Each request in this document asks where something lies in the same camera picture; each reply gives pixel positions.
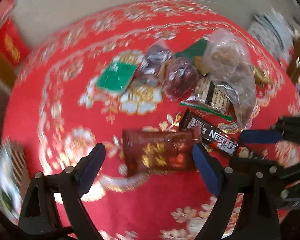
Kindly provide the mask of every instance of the metal screw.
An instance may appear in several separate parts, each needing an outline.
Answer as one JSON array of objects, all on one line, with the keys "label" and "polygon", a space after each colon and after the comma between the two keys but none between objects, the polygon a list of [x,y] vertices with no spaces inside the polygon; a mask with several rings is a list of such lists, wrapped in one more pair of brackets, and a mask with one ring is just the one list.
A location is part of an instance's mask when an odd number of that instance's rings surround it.
[{"label": "metal screw", "polygon": [[38,172],[35,173],[34,177],[35,177],[36,179],[38,179],[38,178],[40,178],[42,175],[43,175],[43,173],[42,173],[41,171],[38,171]]},{"label": "metal screw", "polygon": [[262,179],[263,178],[263,174],[261,172],[257,172],[256,173],[256,176],[259,178],[259,179]]},{"label": "metal screw", "polygon": [[289,195],[289,191],[287,189],[284,189],[281,193],[280,193],[280,197],[282,199],[285,199],[287,196]]},{"label": "metal screw", "polygon": [[271,166],[269,173],[274,174],[277,171],[277,166]]},{"label": "metal screw", "polygon": [[72,171],[74,171],[74,167],[72,167],[72,166],[68,166],[65,168],[66,173],[71,173]]},{"label": "metal screw", "polygon": [[233,169],[230,167],[225,167],[225,172],[231,174],[233,172]]}]

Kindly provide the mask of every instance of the blue gripper pad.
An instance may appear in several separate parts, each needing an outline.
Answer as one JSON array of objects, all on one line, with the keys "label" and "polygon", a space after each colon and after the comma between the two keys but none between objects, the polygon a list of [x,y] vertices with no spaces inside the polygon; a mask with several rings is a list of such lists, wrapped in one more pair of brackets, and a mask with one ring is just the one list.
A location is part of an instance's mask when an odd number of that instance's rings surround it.
[{"label": "blue gripper pad", "polygon": [[218,197],[221,192],[219,177],[209,165],[206,157],[203,155],[198,145],[193,146],[192,157],[207,189],[211,194],[214,194],[216,197]]},{"label": "blue gripper pad", "polygon": [[276,130],[243,130],[240,141],[243,143],[275,144],[282,140],[282,134]]}]

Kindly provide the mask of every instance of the snack packet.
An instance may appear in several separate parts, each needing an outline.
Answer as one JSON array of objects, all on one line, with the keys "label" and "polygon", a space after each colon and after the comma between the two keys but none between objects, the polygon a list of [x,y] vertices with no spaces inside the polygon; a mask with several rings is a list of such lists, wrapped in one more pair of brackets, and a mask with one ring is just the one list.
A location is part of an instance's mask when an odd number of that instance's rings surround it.
[{"label": "snack packet", "polygon": [[208,146],[220,150],[230,156],[249,159],[259,157],[247,147],[240,145],[236,139],[187,109],[180,121],[179,128],[184,131],[198,126],[201,129],[202,141]]},{"label": "snack packet", "polygon": [[177,52],[176,57],[186,57],[189,60],[193,60],[194,57],[202,56],[206,50],[208,41],[205,39],[200,39],[185,50]]},{"label": "snack packet", "polygon": [[177,101],[198,78],[198,71],[191,61],[185,57],[179,57],[167,66],[162,90],[169,101]]},{"label": "snack packet", "polygon": [[136,69],[137,65],[112,62],[99,77],[97,87],[114,96],[121,95],[130,84]]},{"label": "snack packet", "polygon": [[180,132],[122,131],[127,176],[146,171],[194,171],[192,146],[201,142],[200,128]]},{"label": "snack packet", "polygon": [[164,41],[156,41],[150,46],[137,71],[137,76],[150,75],[157,77],[162,64],[172,58],[172,51]]},{"label": "snack packet", "polygon": [[211,82],[209,76],[200,78],[191,95],[186,100],[181,101],[180,105],[207,111],[229,121],[233,119],[230,116],[226,116],[230,100],[226,97],[223,90]]}]

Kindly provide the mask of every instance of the floral pattern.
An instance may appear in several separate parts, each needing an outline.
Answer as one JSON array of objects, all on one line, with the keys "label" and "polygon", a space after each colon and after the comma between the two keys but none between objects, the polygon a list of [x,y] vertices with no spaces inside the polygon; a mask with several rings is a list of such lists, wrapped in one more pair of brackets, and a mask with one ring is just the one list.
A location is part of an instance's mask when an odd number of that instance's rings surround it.
[{"label": "floral pattern", "polygon": [[[173,118],[171,114],[167,114],[167,121],[159,123],[160,130],[162,132],[176,132],[176,129],[179,127],[181,117],[181,112],[177,113],[175,118]],[[142,130],[148,132],[159,132],[159,128],[152,126],[145,126],[142,128]]]},{"label": "floral pattern", "polygon": [[64,139],[64,151],[74,165],[76,165],[82,157],[88,156],[95,145],[96,139],[94,135],[90,130],[82,127],[73,129]]},{"label": "floral pattern", "polygon": [[137,2],[130,5],[113,7],[111,9],[97,12],[91,16],[65,27],[53,35],[49,36],[39,47],[37,47],[28,57],[23,66],[17,85],[22,84],[29,73],[35,68],[41,67],[51,56],[56,53],[57,48],[61,50],[77,45],[79,40],[84,40],[90,32],[96,34],[114,30],[122,21],[138,22],[141,20],[152,20],[158,13],[166,17],[183,16],[184,13],[215,14],[206,6],[199,5],[190,0],[154,0]]},{"label": "floral pattern", "polygon": [[123,159],[123,147],[122,147],[122,139],[118,139],[117,136],[113,136],[113,143],[110,142],[102,142],[106,150],[108,150],[108,157],[112,158],[114,157],[118,152],[121,159]]},{"label": "floral pattern", "polygon": [[[141,29],[132,30],[129,33],[123,34],[122,38],[120,38],[119,36],[115,36],[114,40],[108,39],[107,41],[98,41],[98,42],[90,45],[89,47],[86,47],[84,49],[76,51],[76,57],[73,58],[72,55],[69,55],[69,57],[67,57],[65,60],[63,60],[61,62],[56,62],[50,68],[50,70],[47,72],[47,75],[46,75],[45,86],[43,87],[42,94],[44,96],[43,97],[44,100],[42,101],[42,106],[46,107],[49,104],[49,101],[47,100],[47,98],[45,99],[45,97],[46,97],[45,94],[47,93],[47,91],[49,91],[49,89],[51,87],[51,84],[52,84],[51,83],[51,75],[55,75],[55,73],[62,73],[62,69],[64,69],[63,66],[71,65],[71,63],[73,63],[75,60],[76,61],[78,61],[78,60],[80,61],[80,59],[82,57],[85,57],[85,55],[87,55],[86,54],[87,52],[90,53],[90,55],[92,55],[92,53],[93,53],[93,57],[92,58],[97,59],[96,57],[98,55],[100,55],[101,53],[106,52],[104,50],[104,48],[105,48],[105,46],[107,46],[107,44],[109,44],[109,46],[111,48],[114,47],[114,42],[115,42],[115,44],[118,44],[118,45],[122,44],[124,46],[125,45],[125,41],[130,40],[129,36],[134,36],[134,37],[136,37],[137,40],[142,41],[144,39],[148,39],[151,36],[154,37],[154,35],[156,33],[158,33],[160,31],[160,29],[162,29],[162,30],[165,30],[165,29],[173,30],[174,29],[175,30],[176,28],[184,26],[184,25],[188,25],[189,27],[197,28],[197,29],[200,29],[200,28],[198,28],[198,26],[204,26],[205,28],[210,28],[210,29],[215,29],[218,26],[225,26],[226,28],[230,28],[232,31],[236,30],[229,23],[201,22],[201,21],[198,21],[197,23],[192,23],[192,22],[186,22],[186,23],[181,23],[181,24],[180,23],[173,23],[173,24],[164,25],[162,27],[160,27],[160,26],[156,26],[156,27],[150,26],[149,28],[144,29],[144,30],[141,30]],[[249,39],[247,41],[248,41],[248,44],[250,46],[252,46],[253,49],[256,50],[256,53],[260,53],[259,56],[262,57],[261,54],[263,53],[263,51],[262,50],[258,50],[256,47],[254,47],[253,42],[250,41]],[[127,59],[128,60],[135,60],[135,62],[139,62],[142,57],[141,57],[141,53],[139,51],[130,50],[130,52],[127,52],[127,51],[122,52],[118,56],[115,56],[115,58],[117,58],[117,59],[124,58],[126,60]],[[266,60],[268,62],[268,63],[266,63],[267,65],[272,64],[270,59],[266,59]],[[86,108],[89,108],[89,107],[93,106],[93,103],[95,101],[101,101],[102,104],[103,104],[103,108],[101,110],[102,113],[103,114],[107,113],[106,120],[108,122],[110,122],[111,124],[113,124],[114,120],[115,120],[115,114],[117,113],[117,111],[120,108],[122,109],[122,103],[126,102],[126,101],[123,100],[122,102],[120,102],[118,98],[114,98],[114,97],[109,98],[109,95],[106,95],[105,93],[96,90],[95,83],[97,82],[98,76],[100,75],[100,71],[102,69],[101,66],[103,66],[103,68],[105,68],[106,65],[107,65],[107,63],[103,63],[103,64],[97,63],[96,65],[97,65],[96,72],[98,72],[98,73],[96,74],[96,76],[94,78],[92,78],[90,80],[88,86],[86,87],[86,92],[84,94],[82,94],[82,96],[79,99],[79,105],[83,105]],[[65,75],[65,73],[63,73],[63,75],[58,75],[58,76],[60,76],[60,78],[64,79],[64,75]],[[61,97],[63,95],[63,88],[60,87],[60,88],[55,89],[55,90],[57,91],[57,94],[56,94],[57,98],[60,98],[60,100],[61,100]],[[276,93],[276,90],[275,90],[275,87],[273,87],[272,90],[270,90],[270,94],[274,95],[275,93]],[[267,95],[269,95],[269,94],[267,94],[267,93],[264,93],[264,94],[266,95],[266,97],[265,97],[265,103],[262,103],[263,101],[261,100],[260,101],[261,103],[258,106],[256,106],[255,108],[260,109],[261,106],[263,107],[263,106],[267,105],[266,103],[268,102],[268,99],[269,99],[269,96],[267,96]],[[159,99],[156,100],[156,101],[158,101],[158,102],[151,102],[151,103],[153,105],[157,105],[159,103]],[[132,110],[129,109],[129,108],[125,109],[125,107],[123,107],[123,109],[125,111],[127,111],[127,112],[130,111],[130,113],[135,112],[135,113],[141,113],[141,114],[142,113],[146,113],[146,112],[150,112],[153,109],[153,106],[151,106],[149,108],[146,108],[145,110],[142,109],[142,108],[140,110],[139,109],[139,104],[134,103],[134,105],[137,105],[137,106],[133,106],[133,108],[131,108]],[[46,114],[45,114],[45,112],[44,112],[44,110],[42,108],[40,110],[40,116],[41,116],[41,119],[40,119],[40,122],[39,122],[38,136],[39,136],[40,141],[44,142],[46,139],[45,139],[44,133],[41,132],[41,127],[43,128],[43,127],[46,127],[47,125],[46,125],[46,119],[45,119]],[[56,127],[58,127],[58,129],[57,129],[57,133],[55,135],[53,135],[53,139],[55,141],[53,143],[53,147],[56,150],[62,149],[62,143],[61,142],[62,142],[62,133],[63,133],[63,130],[64,130],[63,129],[63,123],[64,123],[64,120],[63,120],[63,118],[61,118],[61,115],[58,116],[58,118],[55,119],[55,125],[56,125]],[[162,127],[160,127],[160,129],[162,130],[162,128],[163,128],[165,130],[168,127],[171,126],[171,123],[170,122],[168,123],[168,120],[167,120],[167,126],[165,125],[164,122],[163,122],[163,124],[161,126]],[[46,155],[47,147],[45,146],[44,143],[41,144],[41,148],[40,148],[39,152],[40,152],[40,156],[45,156]],[[47,171],[48,174],[51,173],[52,172],[52,168],[48,164],[48,162],[46,161],[46,158],[44,157],[44,158],[41,158],[40,160],[41,160],[42,166],[44,167],[44,170]],[[140,182],[136,182],[136,181],[133,181],[133,180],[127,181],[127,183],[130,186],[124,186],[123,187],[124,190],[125,189],[129,189],[129,190],[133,189],[134,188],[133,185],[141,185],[143,183],[142,181],[144,181],[145,178],[149,178],[149,175],[142,175],[139,178],[137,178],[137,181],[140,181]],[[119,191],[119,192],[122,191],[122,189],[121,189],[122,187],[121,186],[119,188],[117,188],[117,186],[112,185],[112,183],[116,183],[116,181],[117,181],[116,179],[109,179],[109,180],[106,179],[105,181],[106,181],[105,184],[107,185],[106,187],[108,187],[109,189],[111,189],[111,190],[114,189],[114,190]]]},{"label": "floral pattern", "polygon": [[296,94],[295,98],[295,102],[289,104],[288,110],[291,115],[300,116],[300,96]]},{"label": "floral pattern", "polygon": [[[117,56],[115,56],[112,61],[113,62],[125,62],[129,64],[140,64],[143,58],[143,54],[139,50],[127,50],[124,52],[119,53]],[[106,64],[103,64],[98,67],[97,71],[100,71],[101,73],[106,68]],[[80,96],[78,105],[79,106],[85,106],[86,109],[92,108],[95,101],[101,101],[103,102],[103,108],[101,109],[102,114],[107,114],[106,120],[107,122],[110,122],[111,124],[114,124],[115,120],[115,114],[118,113],[119,104],[121,102],[121,99],[119,100],[117,96],[105,93],[104,91],[97,88],[97,82],[100,75],[94,76],[88,83],[86,87],[86,91]],[[131,109],[128,106],[131,106],[131,102],[125,102],[123,104],[123,108],[125,109],[127,107],[127,112],[131,111]],[[144,105],[140,107],[140,111],[142,109],[146,109],[148,105]]]},{"label": "floral pattern", "polygon": [[70,65],[69,68],[61,71],[60,74],[63,76],[63,81],[67,82],[69,80],[74,79],[77,75],[79,75],[82,69],[83,69],[83,62],[82,60],[78,60],[74,62],[72,65]]},{"label": "floral pattern", "polygon": [[157,104],[162,101],[161,87],[139,86],[136,81],[133,81],[120,97],[120,111],[129,115],[144,115],[148,112],[154,112]]},{"label": "floral pattern", "polygon": [[161,31],[161,32],[157,32],[154,35],[154,38],[157,40],[172,40],[173,38],[176,37],[177,33],[179,31],[178,30],[171,30],[171,31]]},{"label": "floral pattern", "polygon": [[[240,212],[240,206],[243,199],[243,194],[239,194],[236,200],[235,208],[230,217],[228,226],[224,233],[225,236],[232,234],[234,226],[236,224],[237,218]],[[202,204],[201,207],[203,211],[197,212],[197,210],[186,206],[184,209],[177,208],[176,211],[171,212],[172,217],[177,223],[186,223],[185,229],[172,229],[172,230],[161,230],[160,238],[163,239],[173,239],[173,240],[188,240],[195,239],[203,225],[205,224],[207,218],[209,217],[217,199],[212,196],[210,198],[209,204]]]}]

